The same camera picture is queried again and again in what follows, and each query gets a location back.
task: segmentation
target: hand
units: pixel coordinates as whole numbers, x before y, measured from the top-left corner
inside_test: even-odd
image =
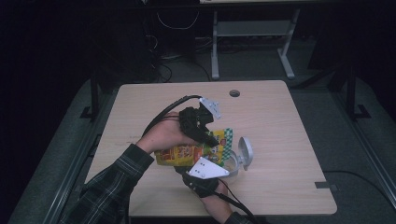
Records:
[[[154,125],[136,145],[148,154],[157,150],[165,150],[178,145],[196,145],[197,142],[190,139],[180,130],[178,113],[170,112],[163,120]]]
[[[216,192],[228,196],[227,187],[221,181],[219,181]],[[200,200],[204,204],[207,213],[219,223],[225,223],[233,213],[230,204],[216,195],[200,198]]]

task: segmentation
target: table leg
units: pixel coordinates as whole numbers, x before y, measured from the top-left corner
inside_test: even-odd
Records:
[[[218,12],[214,12],[213,16],[213,49],[212,49],[212,78],[219,79],[219,63],[218,63]]]
[[[289,25],[289,28],[288,28],[288,32],[286,33],[285,45],[283,46],[282,49],[278,49],[277,50],[277,53],[278,53],[279,58],[280,58],[280,61],[283,64],[283,68],[285,69],[286,76],[288,77],[288,79],[294,79],[295,78],[293,70],[291,69],[291,66],[290,66],[290,63],[289,63],[289,60],[288,60],[288,57],[287,57],[286,54],[288,53],[290,41],[291,41],[291,38],[293,37],[294,29],[296,27],[296,23],[297,23],[297,19],[298,19],[299,14],[300,14],[300,9],[296,9],[294,11],[293,18],[291,19],[291,22],[290,22],[290,25]]]

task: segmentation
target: snack package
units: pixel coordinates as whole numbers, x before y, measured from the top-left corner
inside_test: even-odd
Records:
[[[185,145],[176,146],[164,151],[156,151],[155,157],[157,164],[169,166],[193,166],[201,157],[222,166],[224,161],[228,160],[231,155],[233,145],[233,129],[227,128],[209,132],[218,141],[216,147],[209,147],[205,144],[197,146]]]

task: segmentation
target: wire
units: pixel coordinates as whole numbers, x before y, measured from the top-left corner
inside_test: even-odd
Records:
[[[387,195],[372,181],[368,180],[366,177],[350,172],[350,171],[344,171],[344,170],[333,170],[333,171],[323,171],[323,174],[347,174],[347,175],[354,175],[362,180],[364,180],[366,183],[371,185],[373,188],[375,188],[381,195],[384,197],[384,199],[389,203],[389,205],[393,208],[393,204],[390,201],[390,199],[387,197]]]
[[[162,24],[164,27],[169,28],[169,29],[173,29],[173,30],[188,30],[188,29],[190,29],[190,28],[195,24],[195,22],[197,21],[198,16],[199,16],[199,11],[197,12],[197,16],[195,17],[195,20],[192,22],[191,25],[189,25],[189,26],[187,26],[187,27],[172,27],[172,26],[166,25],[166,24],[161,20],[161,18],[160,18],[160,13],[157,12],[157,17],[158,17],[158,20],[161,22],[161,24]]]
[[[166,107],[160,114],[157,115],[157,117],[155,117],[151,121],[151,123],[148,125],[146,130],[143,132],[142,136],[144,136],[152,127],[154,127],[154,125],[156,125],[158,122],[160,122],[167,113],[171,112],[172,109],[174,109],[178,105],[181,105],[184,102],[186,102],[186,101],[188,101],[190,99],[193,99],[193,98],[199,99],[199,98],[202,98],[202,96],[200,96],[200,95],[184,96],[183,98],[181,98],[181,99],[177,100],[176,102],[172,103],[171,105]]]
[[[234,197],[239,203],[241,203],[241,201],[239,201],[238,198],[236,198],[236,196],[233,194],[233,192],[232,192],[231,189],[228,187],[228,185],[225,183],[225,181],[222,180],[222,179],[219,179],[219,181],[221,181],[221,183],[224,184],[224,186],[227,188],[227,190],[230,191],[231,195],[233,195],[233,197]]]
[[[260,224],[259,220],[257,220],[256,217],[254,217],[254,215],[250,212],[250,210],[248,210],[248,208],[247,208],[244,204],[240,203],[239,201],[236,202],[236,201],[234,201],[233,199],[231,199],[230,197],[228,197],[228,196],[226,196],[226,195],[224,195],[224,194],[222,194],[222,193],[217,193],[217,192],[215,192],[215,191],[213,191],[212,193],[215,194],[215,195],[217,195],[219,198],[221,198],[221,199],[224,200],[225,202],[230,203],[230,204],[232,204],[233,206],[242,209],[242,211],[244,211],[244,212],[250,217],[250,219],[251,219],[252,222],[254,222],[254,223],[256,223],[256,224]]]
[[[163,83],[170,82],[170,80],[171,80],[171,78],[172,78],[172,75],[173,75],[172,69],[171,69],[170,67],[166,66],[166,65],[163,64],[163,63],[159,64],[159,66],[162,66],[162,67],[168,69],[168,71],[169,71],[169,77],[168,77],[168,78],[163,77],[163,75],[159,72],[160,78],[162,79],[162,82],[163,82]]]
[[[209,75],[209,73],[206,71],[206,69],[202,66],[202,65],[200,65],[199,63],[197,63],[197,62],[192,62],[192,61],[181,61],[181,60],[179,60],[179,61],[171,61],[171,62],[166,62],[166,63],[192,63],[192,64],[195,64],[195,65],[197,65],[198,67],[200,67],[200,68],[202,68],[202,70],[205,72],[205,74],[206,74],[206,77],[207,77],[207,80],[210,82],[210,81],[212,81],[212,78],[210,77],[210,75]]]
[[[150,49],[150,51],[152,52],[152,51],[155,50],[155,49],[157,48],[157,46],[158,46],[158,39],[157,39],[157,37],[155,37],[154,35],[146,35],[146,37],[153,38],[153,39],[155,40],[154,47],[152,47],[152,49]]]
[[[212,41],[211,37],[195,38],[195,40],[200,40],[200,39],[207,40],[207,41],[204,44],[201,44],[199,46],[195,46],[195,51],[196,52],[200,52],[200,51],[203,51],[204,49],[208,49],[208,48],[212,47],[213,41]]]

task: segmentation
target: table top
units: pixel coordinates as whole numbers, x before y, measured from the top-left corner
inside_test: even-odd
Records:
[[[239,91],[240,96],[230,96],[232,90]],[[86,181],[114,162],[140,138],[155,116],[185,95],[201,95],[219,102],[221,119],[215,119],[207,128],[233,128],[236,154],[239,138],[249,139],[253,162],[247,171],[239,170],[230,188],[254,215],[335,213],[337,206],[331,191],[316,187],[316,182],[326,179],[289,90],[277,80],[122,86]],[[175,111],[187,106],[197,108],[199,101],[189,100]],[[174,168],[156,162],[135,187],[129,209],[133,217],[208,216]]]

